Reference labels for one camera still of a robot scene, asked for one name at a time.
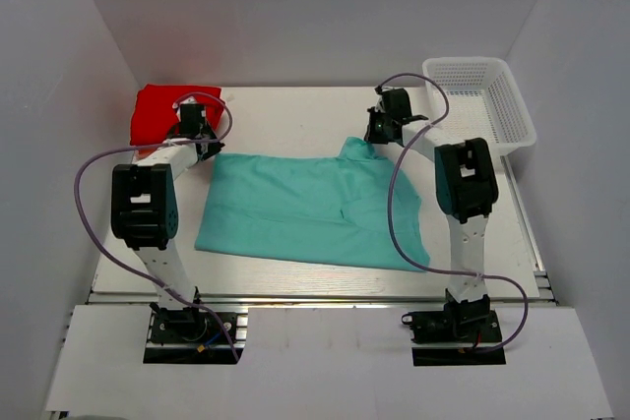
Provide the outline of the teal t shirt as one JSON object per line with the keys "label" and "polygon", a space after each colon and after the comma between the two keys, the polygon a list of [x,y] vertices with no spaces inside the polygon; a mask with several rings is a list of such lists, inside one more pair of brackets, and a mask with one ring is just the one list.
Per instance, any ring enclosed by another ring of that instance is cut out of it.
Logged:
{"label": "teal t shirt", "polygon": [[421,198],[403,172],[360,138],[332,157],[220,154],[195,248],[346,267],[429,265]]}

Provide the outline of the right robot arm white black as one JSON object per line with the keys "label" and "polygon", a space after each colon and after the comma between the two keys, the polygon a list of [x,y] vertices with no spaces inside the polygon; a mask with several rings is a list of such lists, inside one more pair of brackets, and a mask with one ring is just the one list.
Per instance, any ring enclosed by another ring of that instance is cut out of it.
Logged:
{"label": "right robot arm white black", "polygon": [[424,115],[411,112],[410,96],[402,88],[376,89],[377,104],[368,109],[365,140],[370,144],[395,143],[403,148],[399,159],[413,151],[434,165],[437,204],[447,217],[450,267],[432,269],[449,277],[450,303],[471,304],[487,297],[483,280],[484,236],[498,185],[485,139],[463,139],[448,134]]}

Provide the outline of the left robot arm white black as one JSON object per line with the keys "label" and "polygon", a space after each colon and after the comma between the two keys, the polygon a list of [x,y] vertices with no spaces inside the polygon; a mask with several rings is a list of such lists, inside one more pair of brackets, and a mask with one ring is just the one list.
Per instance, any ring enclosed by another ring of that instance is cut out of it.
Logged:
{"label": "left robot arm white black", "polygon": [[132,164],[112,171],[111,228],[144,264],[158,296],[159,311],[178,311],[174,328],[196,340],[208,328],[208,316],[190,306],[199,302],[179,257],[175,236],[179,226],[175,180],[196,164],[218,154],[223,143],[198,102],[178,106],[179,122],[167,141]]}

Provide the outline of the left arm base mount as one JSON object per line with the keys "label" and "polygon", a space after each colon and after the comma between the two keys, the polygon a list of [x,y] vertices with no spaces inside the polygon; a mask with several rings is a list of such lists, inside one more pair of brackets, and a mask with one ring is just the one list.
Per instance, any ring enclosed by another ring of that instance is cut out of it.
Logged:
{"label": "left arm base mount", "polygon": [[171,310],[150,304],[144,348],[146,365],[236,365],[245,343],[244,316],[184,307]]}

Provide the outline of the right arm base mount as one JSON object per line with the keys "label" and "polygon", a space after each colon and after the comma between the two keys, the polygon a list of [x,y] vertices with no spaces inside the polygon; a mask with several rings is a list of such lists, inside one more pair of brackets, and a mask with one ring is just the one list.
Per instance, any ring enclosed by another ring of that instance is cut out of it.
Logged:
{"label": "right arm base mount", "polygon": [[448,296],[441,310],[408,312],[401,316],[401,323],[411,332],[415,367],[506,363],[498,317],[486,295],[473,302],[457,302]]}

